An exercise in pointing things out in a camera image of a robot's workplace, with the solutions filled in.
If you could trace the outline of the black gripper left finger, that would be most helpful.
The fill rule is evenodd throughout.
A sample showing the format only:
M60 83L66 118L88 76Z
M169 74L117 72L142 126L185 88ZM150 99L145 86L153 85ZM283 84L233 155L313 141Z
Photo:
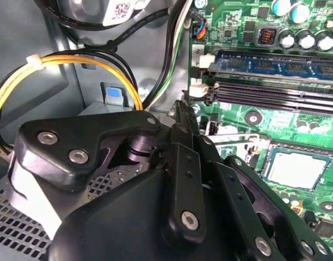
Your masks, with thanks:
M166 216L173 232L190 233L190 212L204 216L194 111L175 101L159 120L148 111L43 119L24 123L8 170L9 203L53 239L65 218L88 203L88 184L121 166L148 163L170 178Z

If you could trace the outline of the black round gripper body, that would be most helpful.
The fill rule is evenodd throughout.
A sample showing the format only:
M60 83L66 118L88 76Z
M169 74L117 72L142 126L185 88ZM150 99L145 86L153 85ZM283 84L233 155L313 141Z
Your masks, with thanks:
M83 205L65 218L49 260L236 260L232 224L216 193L203 189L207 232L200 245L179 248L162 236L172 173L148 171Z

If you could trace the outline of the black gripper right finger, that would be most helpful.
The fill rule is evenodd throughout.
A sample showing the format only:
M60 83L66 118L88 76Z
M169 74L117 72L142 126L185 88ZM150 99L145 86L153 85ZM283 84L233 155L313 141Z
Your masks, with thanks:
M239 260L332 260L327 244L247 164L222 160L206 136L195 137L203 178L229 219L230 243Z

